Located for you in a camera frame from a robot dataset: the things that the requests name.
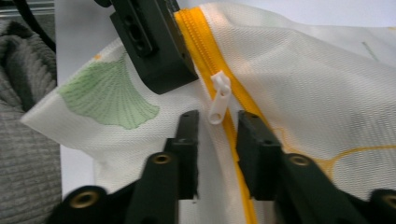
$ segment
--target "yellow zipper tape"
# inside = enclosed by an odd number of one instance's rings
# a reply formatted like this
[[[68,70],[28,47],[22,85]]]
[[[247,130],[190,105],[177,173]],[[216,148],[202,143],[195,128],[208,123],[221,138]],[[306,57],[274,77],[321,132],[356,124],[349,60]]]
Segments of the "yellow zipper tape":
[[[244,107],[246,111],[259,115],[261,119],[265,120],[260,109],[249,97],[248,92],[234,77],[227,63],[224,61],[201,9],[198,7],[182,9],[175,14],[175,17],[186,41],[187,48],[189,49],[196,66],[201,72],[211,98],[214,99],[216,91],[210,77],[219,71],[223,71],[231,80],[233,85],[233,94],[241,103],[242,107]],[[222,125],[230,142],[233,164],[241,189],[241,197],[247,224],[256,224],[257,218],[254,211],[253,201],[250,199],[248,187],[238,165],[239,158],[236,152],[236,131],[233,126],[230,111],[226,112]]]

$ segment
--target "zipper slider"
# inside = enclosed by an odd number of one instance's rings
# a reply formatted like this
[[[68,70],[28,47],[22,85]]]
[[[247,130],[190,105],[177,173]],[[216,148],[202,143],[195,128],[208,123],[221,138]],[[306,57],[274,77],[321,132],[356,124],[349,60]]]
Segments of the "zipper slider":
[[[217,92],[213,104],[210,106],[208,119],[211,124],[220,124],[224,120],[224,115],[230,102],[232,93],[231,81],[222,71],[210,78]]]

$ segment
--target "gray towel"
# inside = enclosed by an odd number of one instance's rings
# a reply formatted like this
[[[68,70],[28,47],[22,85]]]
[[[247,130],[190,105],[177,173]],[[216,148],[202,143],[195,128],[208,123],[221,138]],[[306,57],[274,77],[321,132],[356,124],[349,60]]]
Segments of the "gray towel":
[[[55,86],[54,53],[29,29],[0,21],[2,224],[44,223],[61,200],[59,145],[20,123]]]

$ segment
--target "white fabric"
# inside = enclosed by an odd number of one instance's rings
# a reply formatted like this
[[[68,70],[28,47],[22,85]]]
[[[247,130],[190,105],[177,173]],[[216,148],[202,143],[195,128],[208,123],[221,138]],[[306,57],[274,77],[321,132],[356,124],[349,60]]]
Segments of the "white fabric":
[[[396,145],[395,31],[306,26],[234,4],[208,4],[201,9],[227,64],[276,128],[279,139],[287,143],[286,150],[292,146],[327,160],[354,147]],[[96,183],[113,192],[139,177],[148,155],[163,150],[165,139],[174,137],[182,113],[199,109],[200,198],[181,203],[180,222],[245,223],[229,143],[222,127],[206,119],[211,101],[205,87],[194,82],[157,95],[138,78],[126,57],[130,88],[137,93],[125,96],[113,91],[127,85],[122,75],[108,75],[113,69],[120,71],[119,67],[86,70],[98,63],[115,63],[124,54],[116,40],[22,122],[92,156]],[[106,81],[81,84],[102,74],[107,74]],[[124,111],[131,97],[137,99],[131,103],[137,104],[134,108],[144,106],[149,113]],[[106,118],[95,108],[116,118]],[[233,97],[230,109],[236,124],[241,107]],[[125,114],[145,120],[136,126],[124,120]],[[371,189],[395,188],[395,158],[393,149],[345,156],[334,165],[334,183],[361,198],[367,198]],[[269,217],[264,207],[268,204],[256,203],[260,223]]]

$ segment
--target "white surface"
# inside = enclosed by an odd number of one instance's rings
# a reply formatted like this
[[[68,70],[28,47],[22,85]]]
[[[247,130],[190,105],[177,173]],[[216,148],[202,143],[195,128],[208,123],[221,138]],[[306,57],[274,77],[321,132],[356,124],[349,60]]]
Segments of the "white surface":
[[[179,0],[193,7],[207,0]],[[233,0],[274,11],[307,24],[345,26],[396,26],[393,0]],[[93,0],[55,0],[58,80],[62,84],[117,33],[108,17],[113,8],[97,6]],[[84,153],[61,147],[63,193],[93,184],[92,159]]]

